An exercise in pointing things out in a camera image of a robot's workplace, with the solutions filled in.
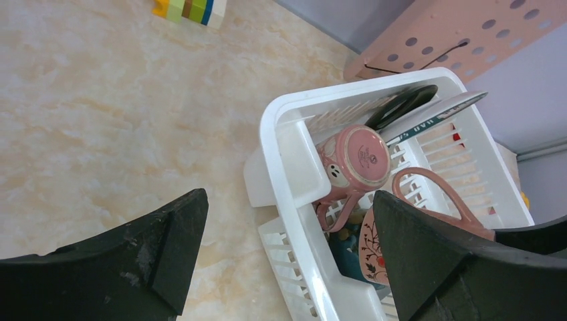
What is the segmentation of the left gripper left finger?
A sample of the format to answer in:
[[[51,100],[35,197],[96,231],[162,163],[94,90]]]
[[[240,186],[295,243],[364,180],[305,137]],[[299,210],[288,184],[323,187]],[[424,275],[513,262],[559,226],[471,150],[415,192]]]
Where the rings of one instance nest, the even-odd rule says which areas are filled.
[[[194,189],[99,235],[1,261],[2,320],[175,320],[209,202]]]

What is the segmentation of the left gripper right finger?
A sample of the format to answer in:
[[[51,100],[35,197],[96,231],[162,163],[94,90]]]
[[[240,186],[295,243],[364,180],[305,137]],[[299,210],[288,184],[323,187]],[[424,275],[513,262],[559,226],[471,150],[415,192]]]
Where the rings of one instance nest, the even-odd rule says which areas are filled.
[[[566,259],[478,237],[386,191],[373,210],[400,320],[566,319]]]

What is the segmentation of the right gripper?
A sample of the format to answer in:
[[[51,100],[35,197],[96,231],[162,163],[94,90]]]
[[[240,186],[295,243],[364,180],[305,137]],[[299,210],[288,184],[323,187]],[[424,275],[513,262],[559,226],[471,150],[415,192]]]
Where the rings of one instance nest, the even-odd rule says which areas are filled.
[[[495,242],[566,259],[566,216],[529,227],[496,229]]]

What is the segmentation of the pink mug white inside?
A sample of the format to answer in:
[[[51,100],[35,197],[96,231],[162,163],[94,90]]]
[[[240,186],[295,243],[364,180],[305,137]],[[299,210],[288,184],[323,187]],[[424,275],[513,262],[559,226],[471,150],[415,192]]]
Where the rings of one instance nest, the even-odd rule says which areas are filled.
[[[405,203],[411,204],[401,189],[402,178],[407,175],[411,177],[422,176],[434,182],[454,204],[460,217],[456,218],[422,207],[419,208],[420,211],[484,239],[490,241],[495,239],[495,231],[485,228],[450,184],[433,171],[421,167],[408,167],[394,174],[392,178],[392,192],[394,196]],[[390,284],[386,272],[386,262],[382,253],[382,245],[378,238],[378,229],[375,224],[373,209],[369,209],[366,212],[361,223],[358,256],[362,276],[367,282],[384,286]]]

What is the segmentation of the dark bowl beige inside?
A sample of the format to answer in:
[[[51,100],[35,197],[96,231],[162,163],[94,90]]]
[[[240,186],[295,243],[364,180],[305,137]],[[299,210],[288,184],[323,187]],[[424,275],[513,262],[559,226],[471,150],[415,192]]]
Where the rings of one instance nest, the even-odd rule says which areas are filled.
[[[386,286],[366,280],[360,268],[358,243],[360,228],[365,215],[366,211],[357,211],[351,214],[341,230],[329,234],[328,245],[338,270],[343,276],[372,284],[374,289],[378,291],[386,288]]]

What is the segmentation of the white plate green rim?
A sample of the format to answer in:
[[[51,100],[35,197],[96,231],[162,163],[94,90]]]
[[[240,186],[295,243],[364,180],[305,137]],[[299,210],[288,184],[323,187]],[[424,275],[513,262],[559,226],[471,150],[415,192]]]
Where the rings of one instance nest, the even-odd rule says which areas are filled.
[[[473,91],[433,100],[387,125],[379,134],[390,147],[424,133],[487,95],[486,91]]]

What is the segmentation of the white plastic dish rack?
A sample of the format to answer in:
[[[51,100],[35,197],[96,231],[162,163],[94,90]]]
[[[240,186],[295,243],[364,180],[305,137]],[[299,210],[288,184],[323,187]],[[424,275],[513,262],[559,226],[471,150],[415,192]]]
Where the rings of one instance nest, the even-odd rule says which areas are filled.
[[[376,291],[337,268],[313,207],[331,188],[316,145],[362,124],[395,94],[431,84],[439,88],[437,99],[466,92],[453,72],[431,68],[286,94],[265,109],[260,145],[243,174],[251,205],[278,210],[278,218],[258,231],[294,320],[396,320],[387,290]],[[534,222],[475,106],[398,143],[391,159],[394,172],[423,167],[442,176],[487,228]]]

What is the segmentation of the black plate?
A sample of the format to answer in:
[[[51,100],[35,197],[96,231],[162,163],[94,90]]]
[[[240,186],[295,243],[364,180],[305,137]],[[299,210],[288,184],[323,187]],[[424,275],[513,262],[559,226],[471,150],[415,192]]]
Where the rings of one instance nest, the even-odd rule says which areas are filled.
[[[438,89],[433,84],[409,88],[379,107],[364,125],[380,132],[395,120],[430,102]]]

